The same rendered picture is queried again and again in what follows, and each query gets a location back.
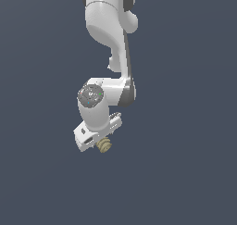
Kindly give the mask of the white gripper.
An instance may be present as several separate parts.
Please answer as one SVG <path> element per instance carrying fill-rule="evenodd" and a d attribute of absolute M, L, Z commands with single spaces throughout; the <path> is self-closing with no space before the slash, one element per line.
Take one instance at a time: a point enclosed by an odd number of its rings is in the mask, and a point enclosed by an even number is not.
<path fill-rule="evenodd" d="M 108 125 L 101 131 L 90 131 L 83 121 L 73 132 L 75 136 L 76 145 L 81 152 L 89 148 L 97 147 L 95 144 L 104 137 L 113 134 L 116 129 L 122 125 L 121 113 L 115 112 L 109 116 Z"/>

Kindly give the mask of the small tan ridged object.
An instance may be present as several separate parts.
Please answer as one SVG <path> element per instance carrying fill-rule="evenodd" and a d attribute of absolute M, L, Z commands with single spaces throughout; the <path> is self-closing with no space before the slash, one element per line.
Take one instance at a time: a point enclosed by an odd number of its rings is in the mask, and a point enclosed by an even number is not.
<path fill-rule="evenodd" d="M 97 146 L 97 148 L 99 149 L 99 151 L 101 153 L 105 153 L 110 149 L 112 143 L 110 142 L 110 140 L 107 137 L 104 137 L 99 142 L 97 142 L 95 145 Z"/>

